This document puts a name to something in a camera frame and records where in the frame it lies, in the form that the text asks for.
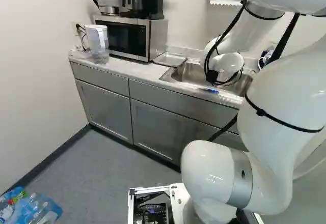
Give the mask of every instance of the stainless steel sink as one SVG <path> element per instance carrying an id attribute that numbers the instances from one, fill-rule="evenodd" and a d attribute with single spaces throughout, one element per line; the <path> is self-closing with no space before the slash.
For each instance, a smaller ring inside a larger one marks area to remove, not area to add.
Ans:
<path id="1" fill-rule="evenodd" d="M 183 86 L 188 86 L 194 89 L 205 90 L 208 92 L 223 91 L 243 97 L 249 88 L 255 71 L 244 69 L 242 76 L 240 74 L 236 79 L 228 84 L 222 86 L 213 86 L 206 81 L 206 76 L 203 68 L 198 61 L 187 61 L 178 68 L 169 69 L 160 80 L 177 83 Z"/>

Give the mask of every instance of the electrical outlet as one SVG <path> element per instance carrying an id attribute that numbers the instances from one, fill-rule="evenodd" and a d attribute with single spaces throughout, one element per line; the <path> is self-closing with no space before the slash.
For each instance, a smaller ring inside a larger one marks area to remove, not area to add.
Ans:
<path id="1" fill-rule="evenodd" d="M 71 27 L 73 29 L 73 34 L 78 37 L 80 35 L 80 32 L 77 30 L 76 24 L 79 24 L 79 25 L 81 25 L 83 27 L 84 27 L 84 24 L 82 24 L 80 22 L 76 22 L 76 21 L 71 22 Z"/>

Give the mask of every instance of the black baseboard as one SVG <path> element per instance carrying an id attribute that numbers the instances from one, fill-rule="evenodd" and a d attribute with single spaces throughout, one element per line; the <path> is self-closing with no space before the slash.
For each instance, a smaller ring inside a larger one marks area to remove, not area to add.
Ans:
<path id="1" fill-rule="evenodd" d="M 111 134 L 97 128 L 96 126 L 92 126 L 92 129 L 94 131 L 104 135 L 104 136 L 107 136 L 107 137 L 111 138 L 112 140 L 118 142 L 119 144 L 122 144 L 122 145 L 124 145 L 124 146 L 126 146 L 126 147 L 128 147 L 130 149 L 133 149 L 133 150 L 135 150 L 135 151 L 137 151 L 137 152 L 139 152 L 141 154 L 146 155 L 147 157 L 157 161 L 158 163 L 161 163 L 161 164 L 165 165 L 166 167 L 168 167 L 168 168 L 170 168 L 170 169 L 172 169 L 172 170 L 174 170 L 174 171 L 176 171 L 178 173 L 181 172 L 179 166 L 177 166 L 177 165 L 175 165 L 175 164 L 173 164 L 173 163 L 171 163 L 171 162 L 169 162 L 167 160 L 164 160 L 164 159 L 158 157 L 155 154 L 152 154 L 152 153 L 150 153 L 150 152 L 148 152 L 148 151 L 146 151 L 146 150 L 144 150 L 142 148 L 136 147 L 135 145 L 131 145 L 131 144 L 127 143 L 126 141 L 124 141 L 124 140 L 122 140 L 122 139 L 120 139 L 120 138 L 118 138 L 116 136 L 113 136 L 113 135 L 111 135 Z"/>
<path id="2" fill-rule="evenodd" d="M 91 125 L 86 125 L 82 130 L 77 132 L 74 136 L 68 139 L 64 144 L 58 147 L 53 153 L 47 156 L 41 163 L 35 166 L 30 172 L 23 176 L 18 182 L 11 186 L 7 191 L 12 190 L 17 186 L 25 187 L 33 181 L 43 170 L 45 170 L 53 161 L 55 161 L 61 154 L 66 152 L 71 146 L 73 146 L 80 138 L 82 138 L 89 130 Z"/>

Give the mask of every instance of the white countertop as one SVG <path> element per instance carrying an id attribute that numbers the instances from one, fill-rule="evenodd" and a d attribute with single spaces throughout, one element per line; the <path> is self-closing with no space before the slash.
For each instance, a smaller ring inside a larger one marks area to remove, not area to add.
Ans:
<path id="1" fill-rule="evenodd" d="M 95 64 L 91 60 L 77 59 L 72 56 L 69 57 L 69 61 L 233 108 L 239 108 L 243 100 L 242 98 L 229 93 L 210 93 L 207 91 L 159 80 L 159 78 L 165 74 L 170 67 L 158 65 L 153 62 L 145 63 L 123 58 L 110 57 L 106 64 Z"/>

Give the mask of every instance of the stainless steel cabinet door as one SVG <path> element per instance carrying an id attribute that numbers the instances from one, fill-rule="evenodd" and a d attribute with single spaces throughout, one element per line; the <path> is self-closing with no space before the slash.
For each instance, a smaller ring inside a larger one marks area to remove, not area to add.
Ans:
<path id="1" fill-rule="evenodd" d="M 180 165 L 184 147 L 194 140 L 208 139 L 218 129 L 204 123 L 131 99 L 133 142 L 161 158 Z M 238 135 L 226 132 L 223 145 L 243 148 Z"/>
<path id="2" fill-rule="evenodd" d="M 132 144 L 129 98 L 76 80 L 91 124 Z"/>

